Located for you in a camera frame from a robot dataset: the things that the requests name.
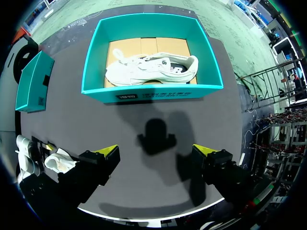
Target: shoe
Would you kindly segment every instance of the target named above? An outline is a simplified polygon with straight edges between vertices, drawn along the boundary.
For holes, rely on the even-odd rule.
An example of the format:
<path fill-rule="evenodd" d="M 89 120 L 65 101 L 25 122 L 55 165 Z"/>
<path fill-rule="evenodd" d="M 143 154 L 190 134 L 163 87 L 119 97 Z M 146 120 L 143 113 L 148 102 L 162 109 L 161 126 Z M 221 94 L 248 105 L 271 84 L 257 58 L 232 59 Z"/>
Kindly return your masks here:
<path fill-rule="evenodd" d="M 185 84 L 195 77 L 198 69 L 195 56 L 157 53 L 126 58 L 119 49 L 114 49 L 113 55 L 118 61 L 107 67 L 106 78 L 116 86 L 141 85 L 150 80 L 163 84 Z"/>
<path fill-rule="evenodd" d="M 76 166 L 76 161 L 67 152 L 58 149 L 56 153 L 51 154 L 45 159 L 45 166 L 56 173 L 66 173 Z"/>

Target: metal railing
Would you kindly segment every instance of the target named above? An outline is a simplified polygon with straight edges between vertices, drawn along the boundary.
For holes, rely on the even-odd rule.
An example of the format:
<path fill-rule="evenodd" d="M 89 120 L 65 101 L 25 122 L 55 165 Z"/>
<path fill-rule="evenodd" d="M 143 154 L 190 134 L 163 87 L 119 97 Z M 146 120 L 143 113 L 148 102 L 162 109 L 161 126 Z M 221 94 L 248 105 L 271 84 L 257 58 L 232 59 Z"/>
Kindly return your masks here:
<path fill-rule="evenodd" d="M 254 96 L 254 99 L 252 99 L 252 105 L 250 108 L 247 108 L 246 111 L 269 106 L 285 100 L 288 100 L 290 105 L 291 100 L 295 101 L 295 96 L 303 94 L 306 91 L 306 82 L 304 78 L 301 79 L 299 76 L 299 71 L 297 68 L 298 63 L 303 59 L 305 59 L 305 57 L 287 61 L 280 65 L 249 74 L 244 77 L 238 76 L 237 81 L 241 81 L 246 86 L 249 84 L 254 90 L 254 93 L 251 93 L 251 90 L 249 90 L 249 93 L 251 96 Z M 299 85 L 295 84 L 290 76 L 292 78 L 296 78 L 296 80 L 299 80 Z M 265 89 L 265 93 L 263 93 L 258 81 L 264 83 L 263 85 L 265 87 L 263 88 Z M 262 96 L 257 93 L 256 87 L 258 87 L 258 91 L 262 93 Z M 260 104 L 260 102 L 265 100 L 271 100 L 272 102 L 268 101 L 267 103 Z"/>

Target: shoe lace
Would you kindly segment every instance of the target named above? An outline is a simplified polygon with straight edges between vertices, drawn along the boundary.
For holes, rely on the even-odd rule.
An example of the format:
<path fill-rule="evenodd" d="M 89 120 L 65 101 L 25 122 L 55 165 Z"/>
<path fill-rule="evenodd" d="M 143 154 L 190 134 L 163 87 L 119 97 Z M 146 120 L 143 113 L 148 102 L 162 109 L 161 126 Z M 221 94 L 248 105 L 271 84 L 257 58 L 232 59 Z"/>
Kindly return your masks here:
<path fill-rule="evenodd" d="M 146 61 L 150 60 L 150 56 L 146 54 L 138 54 L 131 57 L 124 57 L 120 49 L 113 49 L 113 55 L 124 65 L 136 65 L 141 69 L 146 69 Z"/>

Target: cable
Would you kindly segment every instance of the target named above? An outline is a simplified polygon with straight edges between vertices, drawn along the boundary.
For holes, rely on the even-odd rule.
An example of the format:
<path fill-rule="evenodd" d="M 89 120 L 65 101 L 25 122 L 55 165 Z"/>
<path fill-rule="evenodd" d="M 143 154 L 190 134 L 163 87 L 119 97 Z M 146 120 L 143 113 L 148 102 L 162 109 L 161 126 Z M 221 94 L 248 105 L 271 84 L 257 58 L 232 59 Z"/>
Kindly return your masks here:
<path fill-rule="evenodd" d="M 246 134 L 248 133 L 248 132 L 250 132 L 253 136 L 254 135 L 256 135 L 257 134 L 257 132 L 259 131 L 259 129 L 260 129 L 260 126 L 258 125 L 258 123 L 257 123 L 257 119 L 258 119 L 258 114 L 257 114 L 257 111 L 254 109 L 254 110 L 252 110 L 251 112 L 250 111 L 248 111 L 248 113 L 252 113 L 252 112 L 254 112 L 255 111 L 255 113 L 256 113 L 256 120 L 255 120 L 255 124 L 258 126 L 258 129 L 257 129 L 257 131 L 255 132 L 255 133 L 252 133 L 250 130 L 248 130 L 246 133 L 245 133 L 245 135 L 244 135 L 244 149 L 245 149 L 245 146 L 246 146 Z"/>
<path fill-rule="evenodd" d="M 274 137 L 274 139 L 273 139 L 273 140 L 275 140 L 275 139 L 277 138 L 277 136 L 278 136 L 279 132 L 280 132 L 280 129 L 278 130 L 278 132 L 277 132 L 277 134 L 276 134 L 276 136 Z"/>
<path fill-rule="evenodd" d="M 251 95 L 250 95 L 250 90 L 245 90 L 244 95 L 246 94 L 246 91 L 248 91 L 248 94 L 249 94 L 249 96 L 250 96 L 250 98 L 251 98 L 251 102 L 254 103 L 254 99 L 253 99 L 253 98 L 251 97 Z"/>

